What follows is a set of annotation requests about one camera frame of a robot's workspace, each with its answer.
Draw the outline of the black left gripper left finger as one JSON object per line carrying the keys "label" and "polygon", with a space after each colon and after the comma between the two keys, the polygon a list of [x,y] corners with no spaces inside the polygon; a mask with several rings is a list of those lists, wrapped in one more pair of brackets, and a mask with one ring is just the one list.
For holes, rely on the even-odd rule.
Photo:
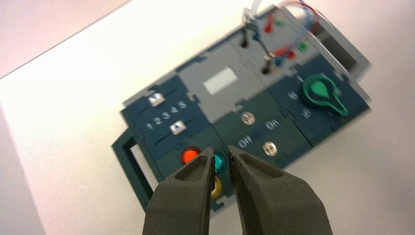
{"label": "black left gripper left finger", "polygon": [[214,165],[214,150],[208,147],[159,183],[146,209],[142,233],[207,235]]}

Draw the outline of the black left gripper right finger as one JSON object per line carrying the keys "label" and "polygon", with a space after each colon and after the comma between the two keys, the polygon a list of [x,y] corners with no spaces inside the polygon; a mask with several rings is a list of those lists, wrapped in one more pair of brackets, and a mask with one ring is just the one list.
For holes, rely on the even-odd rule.
{"label": "black left gripper right finger", "polygon": [[310,185],[229,146],[230,175],[245,235],[331,235],[325,207]]}

